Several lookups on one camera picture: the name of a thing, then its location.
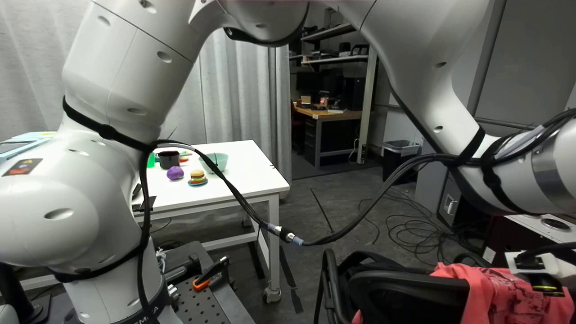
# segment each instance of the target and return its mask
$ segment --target purple play dough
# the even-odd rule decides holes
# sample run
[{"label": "purple play dough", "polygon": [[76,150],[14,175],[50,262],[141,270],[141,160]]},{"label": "purple play dough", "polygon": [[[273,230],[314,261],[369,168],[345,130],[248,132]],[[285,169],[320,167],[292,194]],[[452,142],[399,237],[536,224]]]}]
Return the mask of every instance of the purple play dough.
[{"label": "purple play dough", "polygon": [[184,170],[182,170],[182,168],[178,166],[173,166],[170,169],[168,169],[168,172],[166,172],[166,176],[170,180],[182,179],[184,177]]}]

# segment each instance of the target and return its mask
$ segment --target white curtain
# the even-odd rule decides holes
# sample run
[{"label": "white curtain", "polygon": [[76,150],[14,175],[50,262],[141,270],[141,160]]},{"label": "white curtain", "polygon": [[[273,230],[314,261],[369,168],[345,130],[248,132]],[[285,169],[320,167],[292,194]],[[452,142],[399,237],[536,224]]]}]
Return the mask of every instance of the white curtain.
[{"label": "white curtain", "polygon": [[[0,0],[0,140],[55,130],[62,118],[62,66],[87,1]],[[201,144],[254,140],[290,181],[288,49],[228,39],[202,47],[162,137]]]}]

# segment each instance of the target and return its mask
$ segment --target white table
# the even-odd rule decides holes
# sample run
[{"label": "white table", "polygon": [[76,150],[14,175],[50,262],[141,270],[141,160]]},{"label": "white table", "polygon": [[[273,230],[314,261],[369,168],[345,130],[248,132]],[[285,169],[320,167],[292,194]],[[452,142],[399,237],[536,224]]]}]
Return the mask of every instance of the white table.
[{"label": "white table", "polygon": [[[279,225],[279,195],[290,190],[290,185],[282,177],[280,172],[272,165],[254,141],[223,142],[214,144],[195,145],[195,148],[204,154],[226,153],[228,164],[224,175],[238,189],[249,203],[268,202],[268,222]],[[208,183],[200,187],[191,187],[187,181],[190,172],[194,169],[202,169],[194,154],[189,160],[181,163],[184,170],[184,179],[170,181],[166,177],[166,170],[160,168],[157,163],[154,168],[148,169],[148,188],[150,195],[155,195],[152,220],[168,217],[178,217],[208,210],[237,206],[238,202],[232,195],[226,184],[215,174],[204,172]],[[133,201],[134,204],[142,202],[142,195]],[[136,221],[142,221],[142,214],[135,214]],[[264,235],[257,235],[257,224],[252,221],[253,233],[232,236],[220,240],[202,243],[207,251],[215,250],[237,244],[248,243],[256,240],[262,250],[266,265],[269,269],[270,283],[264,293],[269,302],[275,302],[280,298],[280,260],[279,239],[270,236],[270,246],[267,246]]]}]

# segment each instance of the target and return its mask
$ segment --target red cloth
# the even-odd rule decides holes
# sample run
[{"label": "red cloth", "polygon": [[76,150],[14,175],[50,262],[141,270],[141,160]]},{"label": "red cloth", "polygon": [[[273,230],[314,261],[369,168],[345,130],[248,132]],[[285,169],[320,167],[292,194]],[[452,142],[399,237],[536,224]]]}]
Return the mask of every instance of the red cloth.
[{"label": "red cloth", "polygon": [[[567,324],[574,313],[574,303],[566,287],[566,297],[545,297],[508,269],[439,263],[430,275],[468,281],[470,293],[462,324]],[[352,323],[362,322],[358,311]]]}]

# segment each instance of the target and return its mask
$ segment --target shelf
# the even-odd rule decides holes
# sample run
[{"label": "shelf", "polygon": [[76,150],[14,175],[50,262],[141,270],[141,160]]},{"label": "shelf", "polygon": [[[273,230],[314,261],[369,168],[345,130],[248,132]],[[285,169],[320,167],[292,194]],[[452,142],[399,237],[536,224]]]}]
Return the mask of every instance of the shelf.
[{"label": "shelf", "polygon": [[311,61],[302,62],[302,64],[338,64],[338,63],[354,63],[354,62],[367,62],[368,55],[353,55],[344,56],[341,58],[324,58],[315,59]]},{"label": "shelf", "polygon": [[354,31],[356,31],[356,29],[351,24],[349,23],[340,24],[336,27],[332,27],[324,31],[314,33],[312,35],[304,36],[302,37],[302,40],[305,42],[317,42],[323,39],[344,35]]}]

